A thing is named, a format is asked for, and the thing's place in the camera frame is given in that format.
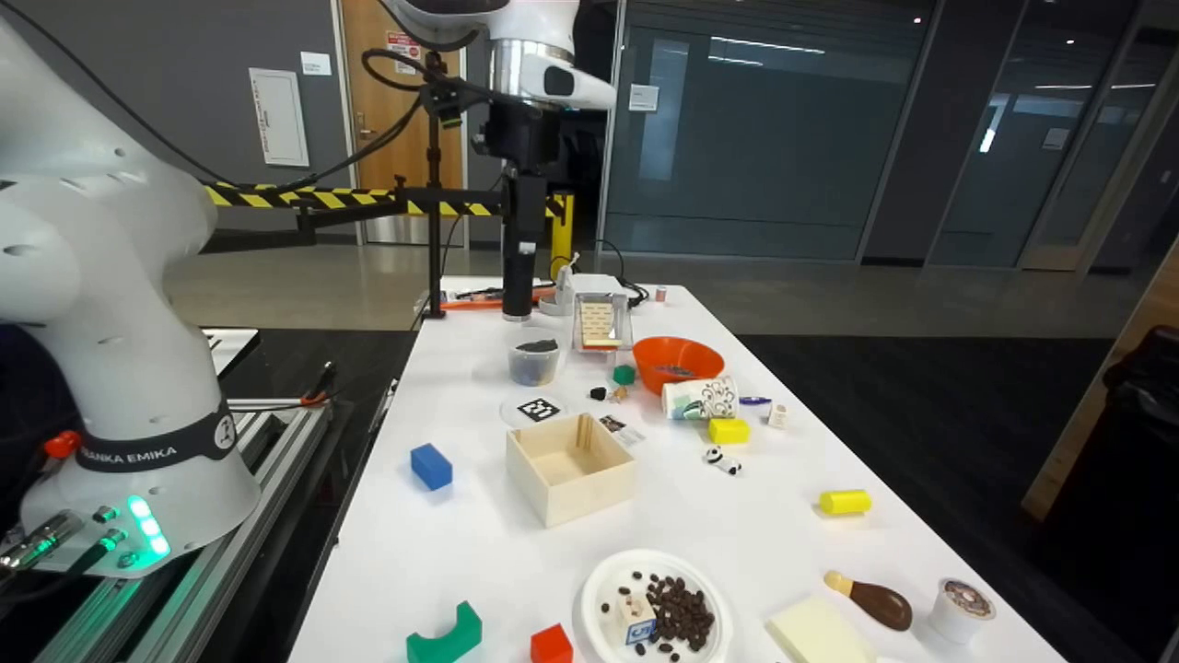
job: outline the small cup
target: small cup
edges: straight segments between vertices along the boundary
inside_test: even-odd
[[[980,588],[967,585],[963,577],[945,577],[924,628],[956,646],[967,646],[991,624],[991,615],[995,609]]]
[[[557,339],[516,342],[508,354],[513,383],[521,383],[521,386],[549,383],[557,374],[557,351],[562,351]]]

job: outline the red toy piece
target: red toy piece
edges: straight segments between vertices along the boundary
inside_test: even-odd
[[[576,646],[562,624],[532,637],[532,663],[576,663]]]

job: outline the white plate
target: white plate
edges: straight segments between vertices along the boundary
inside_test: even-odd
[[[625,646],[625,596],[643,596],[643,606],[653,609],[653,615],[660,613],[660,599],[646,599],[653,581],[656,588],[664,588],[667,581],[686,581],[682,588],[697,599],[691,599],[686,609],[680,609],[680,615],[710,615],[710,629],[705,637],[705,646],[694,651],[691,637],[653,637],[646,650],[646,657],[637,651],[637,646]],[[708,574],[702,574],[694,563],[656,553],[656,548],[632,548],[618,556],[608,556],[595,566],[595,574],[587,577],[581,588],[581,628],[587,637],[595,646],[595,651],[608,663],[670,663],[680,657],[680,663],[708,663],[708,658],[727,658],[727,650],[735,640],[735,624],[727,613],[723,593],[708,581]]]

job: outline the orange bowl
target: orange bowl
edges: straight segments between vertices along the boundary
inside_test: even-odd
[[[705,342],[694,342],[694,339],[648,334],[648,339],[633,342],[633,369],[637,369],[637,378],[653,394],[664,394],[664,383],[723,375],[727,358]]]

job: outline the wooden box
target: wooden box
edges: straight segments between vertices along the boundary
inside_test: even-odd
[[[513,431],[505,458],[508,479],[544,528],[633,494],[633,458],[587,413]]]

